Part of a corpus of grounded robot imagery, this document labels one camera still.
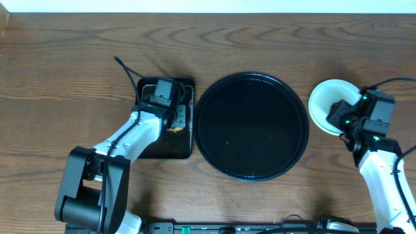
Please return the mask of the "light blue plate top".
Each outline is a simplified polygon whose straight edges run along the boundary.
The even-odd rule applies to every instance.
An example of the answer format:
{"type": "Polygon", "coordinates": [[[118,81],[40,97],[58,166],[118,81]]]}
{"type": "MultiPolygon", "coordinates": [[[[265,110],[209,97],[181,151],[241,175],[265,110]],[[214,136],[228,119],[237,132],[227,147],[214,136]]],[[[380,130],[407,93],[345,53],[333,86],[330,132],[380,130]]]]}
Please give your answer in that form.
{"type": "Polygon", "coordinates": [[[308,102],[309,115],[324,132],[340,135],[341,130],[326,120],[331,106],[342,99],[353,105],[360,98],[359,89],[353,84],[340,79],[330,79],[318,84],[312,91],[308,102]]]}

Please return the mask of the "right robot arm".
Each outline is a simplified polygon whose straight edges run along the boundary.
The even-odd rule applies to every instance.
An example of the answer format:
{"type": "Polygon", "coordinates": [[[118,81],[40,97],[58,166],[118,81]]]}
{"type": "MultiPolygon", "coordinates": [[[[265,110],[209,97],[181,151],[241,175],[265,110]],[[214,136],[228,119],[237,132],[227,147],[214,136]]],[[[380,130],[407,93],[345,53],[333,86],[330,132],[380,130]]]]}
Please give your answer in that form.
{"type": "Polygon", "coordinates": [[[394,101],[361,99],[355,105],[340,100],[327,121],[342,133],[369,190],[378,233],[415,233],[415,200],[404,175],[404,154],[387,138],[394,101]]]}

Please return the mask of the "green orange sponge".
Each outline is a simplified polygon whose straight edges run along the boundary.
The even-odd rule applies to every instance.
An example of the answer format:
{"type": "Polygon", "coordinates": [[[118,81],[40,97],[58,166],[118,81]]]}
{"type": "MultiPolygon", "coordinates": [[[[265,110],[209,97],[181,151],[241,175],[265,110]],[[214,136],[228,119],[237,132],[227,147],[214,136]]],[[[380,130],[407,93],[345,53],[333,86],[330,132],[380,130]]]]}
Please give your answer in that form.
{"type": "Polygon", "coordinates": [[[176,133],[182,130],[184,130],[182,127],[175,127],[175,128],[170,128],[168,131],[176,133]]]}

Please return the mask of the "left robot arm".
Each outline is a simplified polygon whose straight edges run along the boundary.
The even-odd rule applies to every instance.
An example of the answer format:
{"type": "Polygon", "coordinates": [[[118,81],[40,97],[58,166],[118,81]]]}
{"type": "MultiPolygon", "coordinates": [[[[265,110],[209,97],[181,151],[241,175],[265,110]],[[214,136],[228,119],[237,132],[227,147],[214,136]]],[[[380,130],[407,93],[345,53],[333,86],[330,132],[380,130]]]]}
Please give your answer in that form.
{"type": "Polygon", "coordinates": [[[55,219],[92,233],[139,233],[142,219],[127,210],[131,165],[162,132],[185,126],[186,106],[135,109],[112,136],[68,155],[55,219]]]}

